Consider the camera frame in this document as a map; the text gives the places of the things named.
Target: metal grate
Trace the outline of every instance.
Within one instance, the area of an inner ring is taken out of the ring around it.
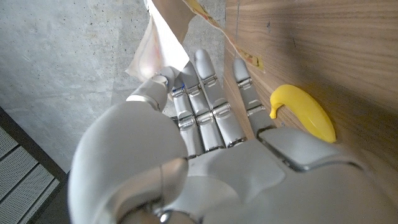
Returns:
[[[4,156],[11,149],[16,147],[18,142],[16,142],[7,132],[0,128],[0,157]]]
[[[0,161],[0,199],[10,191],[37,164],[22,147]]]
[[[17,223],[52,180],[53,176],[38,165],[0,204],[0,223]]]
[[[30,218],[37,212],[40,206],[44,203],[44,201],[49,197],[49,195],[54,191],[54,189],[58,186],[60,182],[57,179],[47,187],[45,192],[37,199],[36,203],[30,208],[30,210],[26,213],[25,217],[19,222],[20,224],[25,224],[29,221]]]

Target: concrete wall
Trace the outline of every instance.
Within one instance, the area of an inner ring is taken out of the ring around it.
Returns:
[[[224,24],[224,1],[200,2]],[[148,19],[141,0],[0,2],[0,106],[64,171],[85,129],[139,86],[124,70]],[[223,43],[196,17],[184,47],[208,49],[222,76]]]

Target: wood grain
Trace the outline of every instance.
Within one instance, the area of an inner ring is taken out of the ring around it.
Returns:
[[[236,33],[237,5],[227,0],[231,34]],[[398,170],[398,2],[242,0],[237,43],[264,61],[264,72],[249,71],[268,110],[279,85],[298,86],[330,116],[337,146],[371,151]],[[224,89],[235,112],[244,116],[233,58],[226,44]],[[287,108],[277,115],[277,126],[304,129]],[[248,133],[248,120],[239,122]]]

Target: toy banana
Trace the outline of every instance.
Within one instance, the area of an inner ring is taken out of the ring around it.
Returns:
[[[335,129],[330,118],[308,93],[293,85],[281,85],[270,98],[272,119],[276,118],[277,109],[286,105],[298,117],[304,127],[315,137],[326,142],[335,142]]]

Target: robotic hand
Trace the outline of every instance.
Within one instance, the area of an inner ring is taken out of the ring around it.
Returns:
[[[252,140],[207,52],[195,64],[198,75],[188,63],[176,79],[162,69],[83,135],[69,180],[73,223],[398,223],[366,164],[275,128],[241,59],[234,76]],[[161,113],[170,91],[178,127]]]

